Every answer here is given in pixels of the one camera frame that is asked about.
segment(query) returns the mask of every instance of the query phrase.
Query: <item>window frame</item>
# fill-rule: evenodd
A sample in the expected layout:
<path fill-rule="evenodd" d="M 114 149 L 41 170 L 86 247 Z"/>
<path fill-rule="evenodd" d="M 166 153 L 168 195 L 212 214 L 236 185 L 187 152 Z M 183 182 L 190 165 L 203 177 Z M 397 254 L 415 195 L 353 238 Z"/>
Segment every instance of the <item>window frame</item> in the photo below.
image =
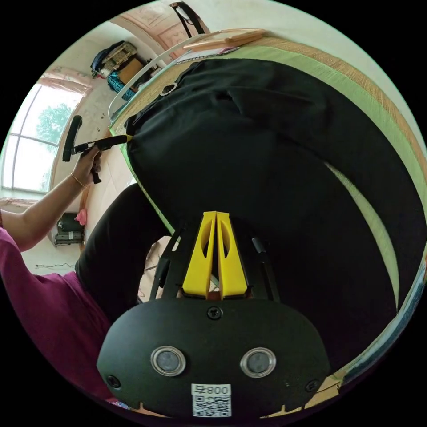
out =
<path fill-rule="evenodd" d="M 34 97 L 33 97 L 32 101 L 31 101 L 30 105 L 29 105 L 29 106 L 28 106 L 28 108 L 27 108 L 27 111 L 26 111 L 26 113 L 25 113 L 24 119 L 23 119 L 23 121 L 22 121 L 22 125 L 21 125 L 20 130 L 19 130 L 19 133 L 12 133 L 12 132 L 8 132 L 8 134 L 7 134 L 7 136 L 6 136 L 6 144 L 5 144 L 5 146 L 4 146 L 5 150 L 3 151 L 2 169 L 1 169 L 1 177 L 0 177 L 0 186 L 1 186 L 1 189 L 4 189 L 4 190 L 6 190 L 6 191 L 10 191 L 10 192 L 17 191 L 17 192 L 22 192 L 22 193 L 28 193 L 28 194 L 39 194 L 39 195 L 45 195 L 45 194 L 47 194 L 47 193 L 50 191 L 50 187 L 51 187 L 51 183 L 52 183 L 52 178 L 53 178 L 53 177 L 52 177 L 52 174 L 53 174 L 53 172 L 55 171 L 56 157 L 58 156 L 58 152 L 56 153 L 56 155 L 55 155 L 55 159 L 54 159 L 54 161 L 52 162 L 52 167 L 51 167 L 51 171 L 50 171 L 50 179 L 49 179 L 49 187 L 48 187 L 48 190 L 47 190 L 47 191 L 30 190 L 30 189 L 25 189 L 25 188 L 20 188 L 20 187 L 15 187 L 15 186 L 14 186 L 14 181 L 15 181 L 16 157 L 17 157 L 17 154 L 18 154 L 18 148 L 19 148 L 20 140 L 21 140 L 21 138 L 23 138 L 23 139 L 26 139 L 26 140 L 31 140 L 31 141 L 35 141 L 35 142 L 40 142 L 40 143 L 42 143 L 42 144 L 50 145 L 51 147 L 57 147 L 57 148 L 58 148 L 58 150 L 59 150 L 59 148 L 60 148 L 60 146 L 61 146 L 61 141 L 62 141 L 62 139 L 63 139 L 63 137 L 64 137 L 64 132 L 65 132 L 65 130 L 67 129 L 67 127 L 68 127 L 68 125 L 69 125 L 69 123 L 70 123 L 70 120 L 72 119 L 72 117 L 73 117 L 73 115 L 75 114 L 76 110 L 79 108 L 80 103 L 81 103 L 81 102 L 83 101 L 83 99 L 84 99 L 84 96 L 82 96 L 82 98 L 79 100 L 78 104 L 77 104 L 77 105 L 76 105 L 76 107 L 74 108 L 74 110 L 73 110 L 73 112 L 72 112 L 71 116 L 67 119 L 67 123 L 66 123 L 66 125 L 65 125 L 65 127 L 64 127 L 64 131 L 63 131 L 63 133 L 62 133 L 62 135 L 61 135 L 61 137 L 60 137 L 60 140 L 58 141 L 58 143 L 57 143 L 57 144 L 53 144 L 52 142 L 44 141 L 44 140 L 41 140 L 41 139 L 39 139 L 39 138 L 27 137 L 27 136 L 25 136 L 25 135 L 22 135 L 22 131 L 23 131 L 24 126 L 25 126 L 25 122 L 26 122 L 26 120 L 27 120 L 27 118 L 28 118 L 28 116 L 29 116 L 29 114 L 30 114 L 31 108 L 32 108 L 32 106 L 33 106 L 34 102 L 36 101 L 36 98 L 37 98 L 37 96 L 38 96 L 39 92 L 42 90 L 42 88 L 43 88 L 43 85 L 42 85 L 42 84 L 40 84 L 40 87 L 38 88 L 38 90 L 37 90 L 37 92 L 35 93 L 35 95 L 34 95 Z M 17 137 L 17 138 L 18 138 L 18 140 L 17 140 L 17 142 L 16 142 L 15 152 L 14 152 L 14 155 L 13 155 L 13 165 L 12 165 L 12 186 L 11 186 L 11 187 L 8 187 L 8 186 L 5 186 L 5 185 L 4 185 L 4 167 L 5 167 L 5 162 L 6 162 L 6 150 L 7 150 L 7 146 L 8 146 L 8 142 L 9 142 L 9 141 L 8 141 L 8 140 L 9 140 L 9 137 Z"/>

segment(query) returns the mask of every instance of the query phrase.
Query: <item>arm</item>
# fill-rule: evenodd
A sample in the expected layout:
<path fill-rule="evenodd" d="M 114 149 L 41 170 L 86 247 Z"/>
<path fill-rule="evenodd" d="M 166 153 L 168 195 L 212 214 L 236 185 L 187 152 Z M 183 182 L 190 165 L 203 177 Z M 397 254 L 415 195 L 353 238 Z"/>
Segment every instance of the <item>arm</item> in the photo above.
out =
<path fill-rule="evenodd" d="M 54 227 L 83 189 L 93 182 L 90 170 L 100 170 L 97 147 L 77 161 L 73 173 L 23 213 L 2 211 L 3 227 L 21 252 L 33 248 Z"/>

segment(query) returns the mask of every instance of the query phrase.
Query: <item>handheld tool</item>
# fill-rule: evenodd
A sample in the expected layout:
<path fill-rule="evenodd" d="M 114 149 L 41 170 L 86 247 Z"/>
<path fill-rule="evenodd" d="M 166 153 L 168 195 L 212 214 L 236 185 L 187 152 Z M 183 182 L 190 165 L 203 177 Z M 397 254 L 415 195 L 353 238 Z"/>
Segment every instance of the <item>handheld tool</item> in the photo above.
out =
<path fill-rule="evenodd" d="M 76 142 L 77 132 L 83 124 L 81 116 L 74 116 L 71 120 L 70 130 L 68 131 L 67 139 L 65 140 L 64 151 L 62 152 L 62 161 L 70 161 L 71 156 L 81 153 L 82 156 L 86 155 L 93 146 L 97 146 L 100 151 L 109 150 L 114 145 L 125 144 L 129 142 L 132 137 L 129 135 L 117 135 L 115 137 L 108 137 L 99 139 L 93 142 L 86 142 L 84 144 L 74 145 Z M 101 182 L 99 175 L 96 171 L 91 171 L 93 175 L 93 183 L 98 184 Z"/>

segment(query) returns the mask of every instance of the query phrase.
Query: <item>yellow clamp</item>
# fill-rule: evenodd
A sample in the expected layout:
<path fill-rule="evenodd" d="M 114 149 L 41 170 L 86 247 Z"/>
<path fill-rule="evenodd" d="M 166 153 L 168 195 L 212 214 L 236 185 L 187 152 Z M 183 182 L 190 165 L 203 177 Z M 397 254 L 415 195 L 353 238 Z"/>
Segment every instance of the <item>yellow clamp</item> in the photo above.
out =
<path fill-rule="evenodd" d="M 208 297 L 214 255 L 215 226 L 218 239 L 218 273 L 221 299 L 243 296 L 247 290 L 247 284 L 230 215 L 216 211 L 203 213 L 182 289 L 186 295 Z"/>

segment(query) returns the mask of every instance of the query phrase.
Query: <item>screw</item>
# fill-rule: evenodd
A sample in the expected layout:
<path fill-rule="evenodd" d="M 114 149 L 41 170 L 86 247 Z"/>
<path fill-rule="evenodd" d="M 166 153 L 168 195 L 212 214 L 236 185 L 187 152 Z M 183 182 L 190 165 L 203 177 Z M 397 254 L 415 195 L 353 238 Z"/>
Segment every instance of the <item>screw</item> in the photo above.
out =
<path fill-rule="evenodd" d="M 316 379 L 309 381 L 306 385 L 306 391 L 311 393 L 318 388 L 319 382 Z"/>
<path fill-rule="evenodd" d="M 207 314 L 209 319 L 218 320 L 222 316 L 222 310 L 218 307 L 210 307 Z"/>
<path fill-rule="evenodd" d="M 112 387 L 112 388 L 120 388 L 121 384 L 120 381 L 114 376 L 114 375 L 109 375 L 107 377 L 107 383 Z"/>

